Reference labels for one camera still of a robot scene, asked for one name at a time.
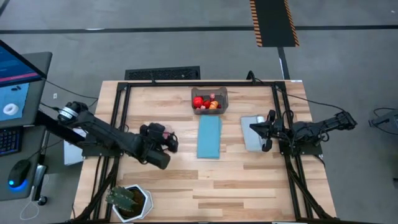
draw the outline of white plant pot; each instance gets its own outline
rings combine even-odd
[[[136,216],[136,217],[129,218],[129,219],[124,219],[124,218],[120,215],[120,213],[119,213],[119,211],[118,211],[118,208],[117,208],[115,205],[113,205],[113,206],[112,206],[113,211],[118,215],[119,219],[120,219],[123,223],[131,222],[131,221],[136,220],[136,219],[143,219],[143,218],[152,210],[152,208],[154,207],[154,203],[153,203],[153,200],[152,200],[152,195],[150,194],[149,191],[147,191],[147,190],[145,190],[145,189],[142,189],[142,188],[141,188],[140,186],[138,186],[137,184],[134,184],[134,185],[131,185],[131,186],[128,186],[128,187],[125,187],[125,188],[126,188],[126,189],[131,189],[131,188],[133,188],[133,187],[137,187],[137,188],[141,191],[141,193],[144,195],[144,197],[145,197],[145,204],[144,204],[144,207],[142,208],[141,214],[139,214],[139,215]]]

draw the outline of cactus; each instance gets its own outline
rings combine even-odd
[[[106,201],[127,212],[133,212],[132,206],[137,205],[133,200],[134,193],[124,187],[113,187],[108,191]]]

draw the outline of gray carpet floor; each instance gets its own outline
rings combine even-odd
[[[289,4],[296,26],[398,24],[398,2],[393,0],[290,0]],[[11,0],[0,17],[0,30],[251,24],[249,1],[240,0]],[[338,216],[396,223],[398,189],[392,178],[398,177],[398,138],[370,128],[368,119],[374,117],[374,108],[398,105],[398,30],[297,34],[301,46],[285,48],[291,79],[303,80],[309,99],[343,107],[358,122],[353,131],[332,132],[331,140],[323,144]],[[98,96],[103,80],[122,80],[125,69],[135,68],[199,65],[202,79],[241,79],[248,70],[261,79],[282,78],[277,49],[257,47],[253,31],[1,34],[0,38],[21,54],[52,52],[49,80],[89,96]],[[54,106],[73,100],[91,103],[51,85],[46,85],[42,97]],[[315,121],[336,112],[313,104],[310,109]],[[37,218],[22,221],[19,214],[28,198],[0,202],[1,223],[69,219],[81,165],[65,167],[58,162],[63,159],[61,144],[47,155],[53,163],[43,191],[49,203],[40,207]],[[23,216],[34,213],[29,206]]]

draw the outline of desk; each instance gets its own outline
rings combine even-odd
[[[118,82],[103,82],[96,116],[110,122]],[[303,83],[286,81],[287,93],[305,97]],[[275,141],[269,152],[248,152],[244,148],[240,117],[274,109],[271,88],[227,86],[229,108],[221,116],[219,160],[197,159],[199,116],[190,107],[190,87],[137,87],[131,89],[126,124],[130,131],[150,122],[171,125],[178,136],[178,153],[171,154],[166,170],[142,165],[134,158],[120,160],[116,185],[139,184],[152,193],[154,209],[144,222],[264,222],[294,221],[284,158]],[[289,97],[294,121],[311,121],[308,103]],[[119,116],[123,103],[119,105]],[[330,215],[335,209],[322,163],[302,156],[309,191]],[[80,214],[88,205],[97,158],[86,159],[75,198]],[[298,190],[301,214],[305,216]],[[105,203],[100,217],[104,217]],[[119,221],[112,214],[112,222]]]

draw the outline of blue light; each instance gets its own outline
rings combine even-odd
[[[18,186],[18,187],[11,187],[10,186],[10,189],[13,192],[19,192],[19,191],[23,190],[26,187],[27,187],[27,180],[24,180],[23,183],[21,184],[21,186]]]

